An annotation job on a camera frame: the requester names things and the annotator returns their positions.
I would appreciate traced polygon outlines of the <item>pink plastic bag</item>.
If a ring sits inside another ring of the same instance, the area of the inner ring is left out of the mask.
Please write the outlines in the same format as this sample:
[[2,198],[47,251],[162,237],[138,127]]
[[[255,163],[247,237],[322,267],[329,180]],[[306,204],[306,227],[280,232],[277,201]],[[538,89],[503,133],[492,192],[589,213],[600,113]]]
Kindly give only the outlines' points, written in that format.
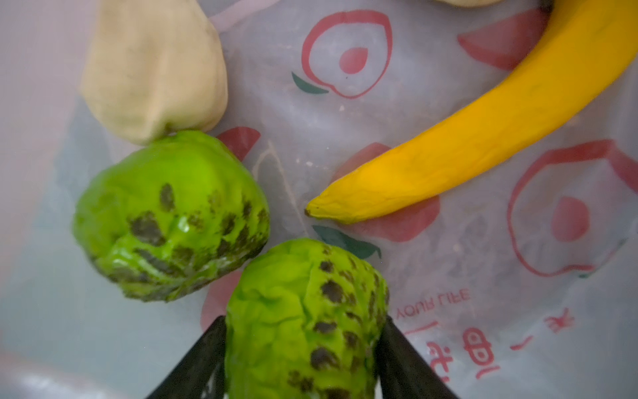
[[[397,327],[463,398],[637,395],[637,68],[558,131],[402,214],[303,208],[333,178],[506,78],[535,1],[204,1],[229,67],[215,128],[257,176],[271,244],[309,236],[379,269]],[[224,311],[237,276],[125,299],[71,236],[76,200],[133,151],[77,93],[95,1],[1,4],[1,395],[142,398]]]

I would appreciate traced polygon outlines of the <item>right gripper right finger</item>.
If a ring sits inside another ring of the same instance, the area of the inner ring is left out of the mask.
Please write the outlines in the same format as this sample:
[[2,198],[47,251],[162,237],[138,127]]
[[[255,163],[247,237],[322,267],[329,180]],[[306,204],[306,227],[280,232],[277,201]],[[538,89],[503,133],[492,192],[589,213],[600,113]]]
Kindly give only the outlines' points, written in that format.
[[375,348],[375,362],[383,398],[458,399],[390,316],[386,317]]

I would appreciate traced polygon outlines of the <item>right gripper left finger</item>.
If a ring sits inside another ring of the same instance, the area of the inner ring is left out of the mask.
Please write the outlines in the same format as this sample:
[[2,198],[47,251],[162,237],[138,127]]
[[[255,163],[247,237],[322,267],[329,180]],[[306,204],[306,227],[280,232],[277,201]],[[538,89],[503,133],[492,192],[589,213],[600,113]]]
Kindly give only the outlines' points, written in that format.
[[225,317],[219,316],[147,398],[224,398],[225,341]]

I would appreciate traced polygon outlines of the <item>green fake fruit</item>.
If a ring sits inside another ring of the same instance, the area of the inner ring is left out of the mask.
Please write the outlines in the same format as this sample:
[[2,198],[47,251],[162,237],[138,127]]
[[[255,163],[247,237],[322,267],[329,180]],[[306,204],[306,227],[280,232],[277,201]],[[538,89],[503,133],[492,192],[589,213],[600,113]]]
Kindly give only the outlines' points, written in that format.
[[124,296],[170,302],[256,257],[270,210],[222,141],[180,131],[101,171],[76,204],[71,231]]
[[232,398],[372,398],[390,291],[345,249],[291,239],[254,259],[226,314]]

